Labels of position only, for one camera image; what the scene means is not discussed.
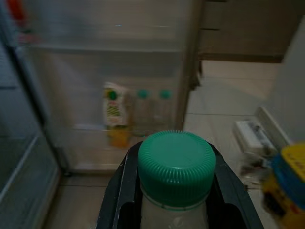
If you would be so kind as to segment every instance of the baseboard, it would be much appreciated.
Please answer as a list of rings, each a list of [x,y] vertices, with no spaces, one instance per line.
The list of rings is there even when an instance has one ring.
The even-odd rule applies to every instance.
[[[230,53],[199,53],[199,60],[280,63],[283,55],[244,55]]]
[[[272,115],[267,111],[265,107],[260,106],[256,112],[255,117],[266,131],[266,135],[271,142],[279,150],[285,146],[291,145],[293,141],[288,137]]]

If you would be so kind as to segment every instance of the clear plastic bottle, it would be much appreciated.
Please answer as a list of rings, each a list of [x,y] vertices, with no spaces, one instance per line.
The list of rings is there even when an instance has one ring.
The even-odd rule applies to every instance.
[[[135,136],[145,136],[151,128],[152,111],[147,90],[139,90],[133,109],[133,128]]]
[[[169,90],[161,90],[159,100],[154,104],[153,122],[155,131],[171,129],[172,100]]]
[[[214,178],[211,146],[189,132],[150,135],[138,154],[141,229],[208,229],[205,200]]]

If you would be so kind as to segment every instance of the white floor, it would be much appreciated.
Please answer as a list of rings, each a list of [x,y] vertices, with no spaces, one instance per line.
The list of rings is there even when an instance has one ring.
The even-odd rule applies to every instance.
[[[237,172],[241,152],[233,138],[234,121],[252,118],[269,95],[279,64],[204,61],[202,86],[191,92],[184,129],[211,142]],[[62,181],[45,229],[94,229],[109,177],[71,177]],[[261,193],[250,196],[265,229],[275,229],[260,205]]]
[[[191,92],[184,129],[206,139],[237,173],[241,151],[232,134],[235,121],[253,119],[270,94],[280,64],[203,61],[202,86]],[[260,190],[249,191],[265,229],[277,228],[261,207]]]

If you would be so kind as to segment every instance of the black plastic holder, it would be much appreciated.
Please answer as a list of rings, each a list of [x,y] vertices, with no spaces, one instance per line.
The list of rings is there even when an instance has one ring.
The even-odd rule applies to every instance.
[[[97,229],[140,229],[142,192],[138,150],[131,147],[111,178],[103,199]],[[211,192],[206,200],[209,229],[264,229],[243,183],[218,150]]]

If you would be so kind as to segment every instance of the wooden cabinet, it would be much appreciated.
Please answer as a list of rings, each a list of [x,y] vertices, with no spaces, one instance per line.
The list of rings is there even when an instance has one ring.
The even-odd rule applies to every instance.
[[[204,55],[283,56],[297,28],[298,17],[290,0],[228,0],[207,2],[200,53]]]

